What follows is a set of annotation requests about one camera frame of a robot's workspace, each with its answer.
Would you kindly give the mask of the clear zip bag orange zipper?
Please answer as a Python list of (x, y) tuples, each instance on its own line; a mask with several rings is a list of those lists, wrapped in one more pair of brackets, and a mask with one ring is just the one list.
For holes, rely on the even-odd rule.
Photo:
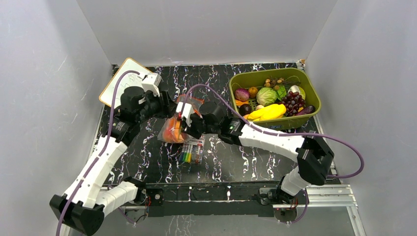
[[(203, 105), (204, 100), (197, 99), (195, 97), (189, 97), (188, 103), (190, 103), (194, 109), (194, 112), (199, 113), (199, 108)], [(190, 141), (193, 137), (183, 133), (180, 121), (177, 118), (177, 115), (167, 119), (162, 126), (157, 139), (162, 142), (171, 143), (171, 144), (182, 144)]]

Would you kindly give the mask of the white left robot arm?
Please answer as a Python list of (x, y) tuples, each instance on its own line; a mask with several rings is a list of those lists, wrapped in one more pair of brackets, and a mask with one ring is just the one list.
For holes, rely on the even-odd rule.
[(58, 219), (56, 234), (67, 225), (91, 236), (102, 225), (104, 218), (127, 202), (136, 205), (145, 202), (145, 184), (127, 177), (119, 185), (102, 192), (101, 188), (110, 170), (139, 134), (141, 124), (150, 118), (170, 118), (176, 102), (166, 90), (158, 95), (141, 87), (128, 87), (116, 106), (113, 96), (107, 132), (97, 143), (86, 165), (62, 195), (54, 195), (50, 207)]

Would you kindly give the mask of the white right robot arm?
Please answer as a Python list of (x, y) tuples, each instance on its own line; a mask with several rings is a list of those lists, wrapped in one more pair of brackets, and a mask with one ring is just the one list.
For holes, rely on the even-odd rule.
[(289, 204), (300, 190), (310, 185), (325, 184), (334, 153), (316, 133), (289, 134), (271, 130), (244, 119), (229, 117), (216, 103), (209, 102), (195, 113), (189, 103), (177, 105), (181, 126), (186, 134), (200, 138), (216, 134), (230, 145), (261, 148), (294, 161), (297, 167), (279, 181), (276, 188), (260, 188), (258, 202), (262, 205)]

